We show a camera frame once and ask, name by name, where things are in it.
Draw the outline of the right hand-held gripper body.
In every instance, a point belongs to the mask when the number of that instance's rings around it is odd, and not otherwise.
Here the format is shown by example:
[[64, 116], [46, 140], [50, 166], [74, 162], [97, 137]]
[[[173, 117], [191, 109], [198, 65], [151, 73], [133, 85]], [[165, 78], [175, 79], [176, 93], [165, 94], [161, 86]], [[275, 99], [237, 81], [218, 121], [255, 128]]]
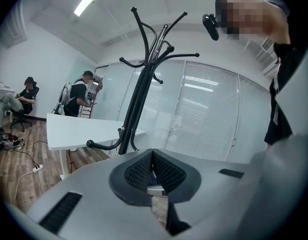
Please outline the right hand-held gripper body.
[[308, 50], [278, 103], [293, 134], [267, 152], [235, 240], [308, 240]]

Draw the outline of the black metal coat rack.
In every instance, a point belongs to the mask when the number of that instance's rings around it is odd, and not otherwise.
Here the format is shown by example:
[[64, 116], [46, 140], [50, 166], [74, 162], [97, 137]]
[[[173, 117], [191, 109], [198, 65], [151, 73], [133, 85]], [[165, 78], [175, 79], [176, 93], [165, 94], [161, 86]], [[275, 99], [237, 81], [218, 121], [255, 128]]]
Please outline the black metal coat rack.
[[141, 21], [136, 7], [131, 8], [145, 47], [145, 58], [141, 64], [131, 64], [125, 58], [120, 57], [119, 61], [126, 64], [131, 68], [141, 68], [138, 81], [133, 91], [129, 107], [123, 122], [123, 126], [118, 129], [119, 138], [118, 141], [110, 146], [95, 143], [93, 140], [88, 140], [86, 145], [88, 148], [95, 148], [100, 150], [113, 150], [119, 147], [118, 154], [123, 155], [127, 153], [128, 146], [131, 146], [134, 151], [139, 151], [134, 143], [137, 127], [143, 107], [147, 98], [147, 94], [151, 85], [152, 80], [155, 80], [159, 84], [163, 81], [158, 79], [155, 75], [156, 68], [164, 61], [173, 58], [185, 58], [185, 57], [196, 57], [200, 56], [199, 53], [186, 53], [186, 54], [174, 54], [174, 47], [165, 40], [166, 35], [169, 31], [185, 16], [187, 12], [183, 12], [171, 25], [165, 24], [159, 34], [149, 26], [148, 24]]

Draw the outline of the white air vent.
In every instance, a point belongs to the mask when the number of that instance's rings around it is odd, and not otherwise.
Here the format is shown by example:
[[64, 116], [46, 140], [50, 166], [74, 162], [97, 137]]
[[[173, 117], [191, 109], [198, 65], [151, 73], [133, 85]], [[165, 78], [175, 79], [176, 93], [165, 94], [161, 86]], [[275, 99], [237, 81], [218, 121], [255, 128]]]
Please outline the white air vent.
[[265, 38], [264, 41], [261, 44], [261, 48], [263, 51], [267, 53], [272, 53], [274, 48], [274, 41], [270, 39], [269, 37]]

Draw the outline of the wooden ladder shelf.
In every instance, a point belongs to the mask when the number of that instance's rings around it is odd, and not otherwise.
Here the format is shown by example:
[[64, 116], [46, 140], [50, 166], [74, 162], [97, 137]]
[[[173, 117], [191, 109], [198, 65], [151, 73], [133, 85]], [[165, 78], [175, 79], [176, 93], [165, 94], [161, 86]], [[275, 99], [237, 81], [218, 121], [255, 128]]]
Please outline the wooden ladder shelf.
[[93, 107], [97, 104], [97, 96], [103, 88], [103, 78], [94, 76], [93, 82], [87, 89], [86, 98], [90, 101], [90, 107], [82, 107], [80, 110], [81, 118], [91, 118]]

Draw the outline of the white backpack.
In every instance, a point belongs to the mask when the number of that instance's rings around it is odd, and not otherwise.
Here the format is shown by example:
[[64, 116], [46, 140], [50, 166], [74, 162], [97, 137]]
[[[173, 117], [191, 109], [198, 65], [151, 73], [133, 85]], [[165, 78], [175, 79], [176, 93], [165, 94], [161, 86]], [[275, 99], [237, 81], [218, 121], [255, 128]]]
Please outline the white backpack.
[[72, 90], [73, 86], [75, 86], [75, 83], [68, 82], [68, 83], [65, 84], [65, 86], [63, 87], [63, 89], [60, 93], [60, 98], [59, 98], [59, 101], [58, 101], [59, 105], [62, 105], [62, 106], [68, 105], [70, 101], [72, 101], [74, 98], [76, 98], [75, 96], [70, 97], [71, 90]]

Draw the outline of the white curved desk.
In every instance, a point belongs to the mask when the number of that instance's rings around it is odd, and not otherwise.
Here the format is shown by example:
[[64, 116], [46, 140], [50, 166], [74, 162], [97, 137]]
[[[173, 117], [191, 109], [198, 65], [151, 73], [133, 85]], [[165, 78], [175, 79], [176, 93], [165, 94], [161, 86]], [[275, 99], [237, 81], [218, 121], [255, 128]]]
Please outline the white curved desk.
[[48, 113], [46, 116], [48, 149], [59, 154], [62, 169], [60, 179], [69, 176], [66, 150], [86, 147], [88, 140], [93, 140], [97, 144], [118, 140], [118, 128], [121, 126], [123, 126], [121, 121]]

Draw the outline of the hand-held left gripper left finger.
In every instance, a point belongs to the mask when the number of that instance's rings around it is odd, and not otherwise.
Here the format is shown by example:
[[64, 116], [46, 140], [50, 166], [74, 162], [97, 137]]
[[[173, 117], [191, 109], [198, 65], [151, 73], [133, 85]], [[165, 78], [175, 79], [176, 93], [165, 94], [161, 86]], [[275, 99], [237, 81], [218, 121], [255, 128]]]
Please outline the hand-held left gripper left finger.
[[67, 193], [82, 197], [58, 232], [65, 240], [168, 240], [169, 234], [155, 218], [150, 206], [126, 204], [111, 190], [109, 175], [132, 152], [88, 164], [45, 192], [27, 215], [40, 223]]

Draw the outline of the person's black clothing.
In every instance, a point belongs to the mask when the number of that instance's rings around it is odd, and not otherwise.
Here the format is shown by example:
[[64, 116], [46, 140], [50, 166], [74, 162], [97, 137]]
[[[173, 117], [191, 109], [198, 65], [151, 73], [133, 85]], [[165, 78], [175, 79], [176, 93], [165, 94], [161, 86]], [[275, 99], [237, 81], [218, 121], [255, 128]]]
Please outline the person's black clothing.
[[277, 63], [280, 64], [270, 85], [271, 95], [271, 118], [264, 141], [272, 146], [275, 142], [288, 138], [292, 135], [290, 125], [276, 101], [276, 96], [287, 84], [298, 68], [308, 47], [308, 40], [301, 34], [301, 27], [298, 17], [285, 5], [276, 2], [271, 4], [281, 8], [287, 16], [289, 26], [290, 44], [274, 44], [274, 52], [277, 56]]

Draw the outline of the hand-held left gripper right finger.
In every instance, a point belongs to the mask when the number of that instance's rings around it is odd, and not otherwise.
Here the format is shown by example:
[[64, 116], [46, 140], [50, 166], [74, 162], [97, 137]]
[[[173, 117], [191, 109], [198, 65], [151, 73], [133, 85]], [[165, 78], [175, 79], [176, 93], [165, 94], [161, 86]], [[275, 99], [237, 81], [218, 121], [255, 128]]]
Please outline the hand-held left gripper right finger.
[[173, 172], [176, 187], [163, 186], [169, 207], [166, 228], [154, 240], [243, 240], [239, 232], [259, 182], [259, 156], [249, 164], [153, 150], [154, 168]]

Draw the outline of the black office chair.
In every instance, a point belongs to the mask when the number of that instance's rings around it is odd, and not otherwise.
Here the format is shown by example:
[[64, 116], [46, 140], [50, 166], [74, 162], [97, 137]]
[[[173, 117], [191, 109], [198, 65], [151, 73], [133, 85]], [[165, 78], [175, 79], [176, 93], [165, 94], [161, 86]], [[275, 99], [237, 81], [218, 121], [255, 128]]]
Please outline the black office chair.
[[12, 129], [16, 124], [21, 125], [21, 130], [24, 132], [24, 125], [29, 124], [32, 126], [32, 123], [26, 120], [26, 116], [28, 116], [33, 110], [33, 103], [35, 102], [36, 95], [39, 92], [39, 88], [33, 84], [31, 89], [25, 88], [20, 94], [16, 96], [16, 99], [20, 101], [22, 104], [22, 109], [19, 111], [10, 110], [10, 126]]

